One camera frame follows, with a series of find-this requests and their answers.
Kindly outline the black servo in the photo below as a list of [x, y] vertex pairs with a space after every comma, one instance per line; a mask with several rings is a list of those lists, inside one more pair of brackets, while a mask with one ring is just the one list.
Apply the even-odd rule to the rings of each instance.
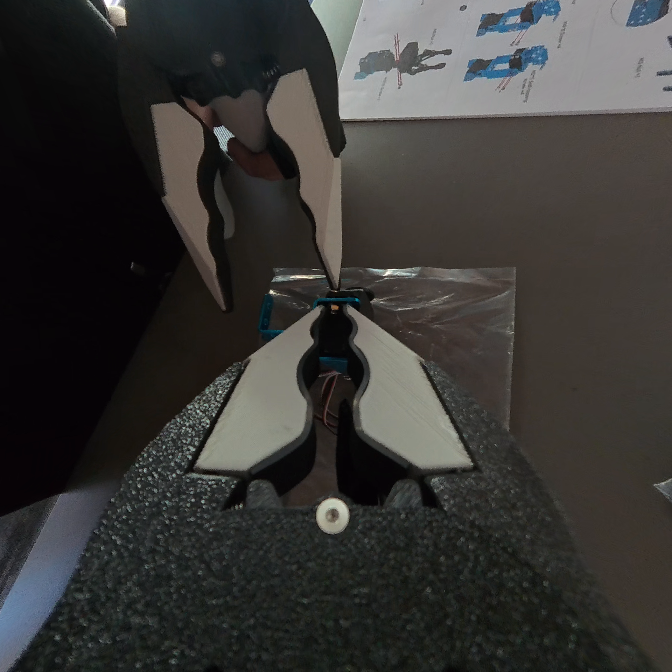
[[323, 316], [316, 334], [318, 356], [324, 372], [335, 371], [338, 374], [349, 375], [349, 358], [352, 356], [350, 338], [354, 325], [345, 308], [350, 307], [351, 312], [357, 311], [373, 321], [374, 312], [371, 305], [373, 299], [373, 291], [362, 287], [330, 290], [324, 297], [315, 299], [313, 307], [323, 308]]

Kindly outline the blue perforated metal bracket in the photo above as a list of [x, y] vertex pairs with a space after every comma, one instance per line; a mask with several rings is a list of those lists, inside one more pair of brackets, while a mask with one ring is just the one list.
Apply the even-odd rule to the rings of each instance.
[[282, 297], [271, 291], [266, 293], [261, 303], [257, 324], [259, 345], [266, 345], [285, 331], [291, 316], [287, 312], [287, 305]]

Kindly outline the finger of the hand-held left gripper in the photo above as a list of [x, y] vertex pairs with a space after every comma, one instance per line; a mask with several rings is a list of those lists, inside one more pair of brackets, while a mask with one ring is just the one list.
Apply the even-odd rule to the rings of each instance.
[[226, 241], [234, 213], [223, 185], [231, 161], [216, 135], [176, 102], [150, 108], [163, 183], [162, 201], [197, 271], [224, 312], [233, 309]]
[[296, 161], [299, 195], [314, 224], [316, 251], [330, 287], [340, 289], [341, 160], [331, 152], [306, 69], [279, 78], [267, 104], [267, 117]]

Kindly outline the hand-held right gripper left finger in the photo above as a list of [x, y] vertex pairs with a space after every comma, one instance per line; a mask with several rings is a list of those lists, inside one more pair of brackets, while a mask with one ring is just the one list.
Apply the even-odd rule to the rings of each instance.
[[316, 352], [316, 307], [251, 355], [215, 422], [194, 471], [255, 475], [290, 455], [313, 426], [302, 366]]

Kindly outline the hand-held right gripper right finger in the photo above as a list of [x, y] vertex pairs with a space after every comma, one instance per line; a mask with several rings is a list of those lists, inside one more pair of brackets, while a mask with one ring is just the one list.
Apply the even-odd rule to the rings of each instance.
[[353, 407], [357, 436], [416, 475], [471, 470], [473, 461], [422, 357], [354, 308], [345, 307], [344, 315], [363, 370]]

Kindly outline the person's left hand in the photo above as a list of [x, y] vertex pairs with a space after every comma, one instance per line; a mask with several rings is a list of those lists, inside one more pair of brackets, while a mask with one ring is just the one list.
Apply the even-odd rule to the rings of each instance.
[[272, 154], [267, 150], [253, 152], [238, 138], [232, 137], [228, 141], [227, 151], [232, 160], [250, 177], [266, 181], [285, 179]]

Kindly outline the large clear plastic bag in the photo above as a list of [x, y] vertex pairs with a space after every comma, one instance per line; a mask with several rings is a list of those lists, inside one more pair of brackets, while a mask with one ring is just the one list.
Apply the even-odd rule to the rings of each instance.
[[[328, 289], [322, 271], [276, 268], [269, 291], [287, 305], [288, 327]], [[341, 288], [372, 290], [374, 321], [436, 363], [507, 429], [511, 400], [516, 271], [514, 268], [344, 268]], [[351, 387], [339, 376], [329, 424], [316, 419], [319, 448], [335, 447], [338, 405]]]

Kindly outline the white instruction manual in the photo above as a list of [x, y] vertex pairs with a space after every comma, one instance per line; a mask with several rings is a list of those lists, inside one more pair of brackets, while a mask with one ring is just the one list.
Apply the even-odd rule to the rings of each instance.
[[671, 110], [670, 1], [364, 1], [343, 120]]

